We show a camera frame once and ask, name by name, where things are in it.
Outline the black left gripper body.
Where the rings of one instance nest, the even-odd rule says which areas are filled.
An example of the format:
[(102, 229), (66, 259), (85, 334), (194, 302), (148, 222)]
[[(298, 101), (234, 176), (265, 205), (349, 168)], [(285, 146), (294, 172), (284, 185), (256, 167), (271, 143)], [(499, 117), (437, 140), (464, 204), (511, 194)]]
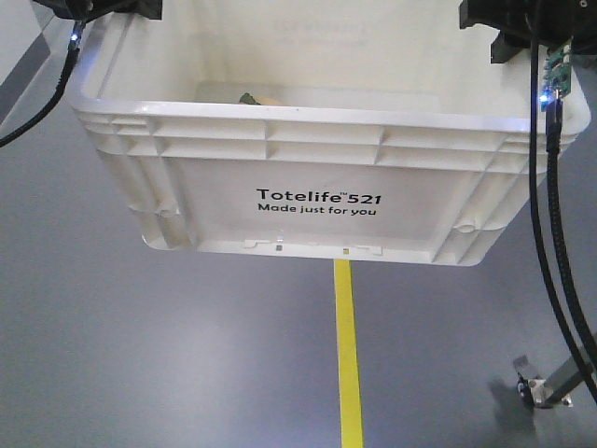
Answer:
[(112, 12), (130, 12), (137, 6), (132, 0), (34, 0), (50, 9), (60, 19), (93, 21)]

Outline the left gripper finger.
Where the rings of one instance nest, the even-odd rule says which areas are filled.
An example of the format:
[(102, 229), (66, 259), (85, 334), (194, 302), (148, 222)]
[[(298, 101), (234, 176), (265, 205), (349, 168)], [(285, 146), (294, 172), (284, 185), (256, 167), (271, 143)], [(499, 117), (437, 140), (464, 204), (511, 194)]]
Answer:
[(161, 20), (162, 0), (138, 0), (134, 13), (149, 20)]

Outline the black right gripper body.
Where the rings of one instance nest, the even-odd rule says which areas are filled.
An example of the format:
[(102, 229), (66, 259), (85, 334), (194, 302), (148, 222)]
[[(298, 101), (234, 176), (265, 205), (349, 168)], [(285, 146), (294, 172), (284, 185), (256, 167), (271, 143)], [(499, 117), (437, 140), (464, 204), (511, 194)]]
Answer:
[(496, 28), (527, 40), (533, 33), (541, 45), (552, 50), (572, 40), (572, 53), (596, 54), (596, 3), (594, 1), (498, 1)]

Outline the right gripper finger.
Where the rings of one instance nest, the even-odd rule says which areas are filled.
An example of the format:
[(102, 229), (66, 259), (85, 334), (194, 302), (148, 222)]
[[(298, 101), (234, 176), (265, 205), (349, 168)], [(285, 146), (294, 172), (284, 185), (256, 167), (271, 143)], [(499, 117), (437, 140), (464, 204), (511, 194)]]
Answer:
[(507, 63), (527, 48), (527, 40), (500, 31), (491, 44), (491, 63)]
[(463, 0), (459, 5), (459, 28), (475, 25), (489, 26), (488, 15), (491, 2), (486, 0)]

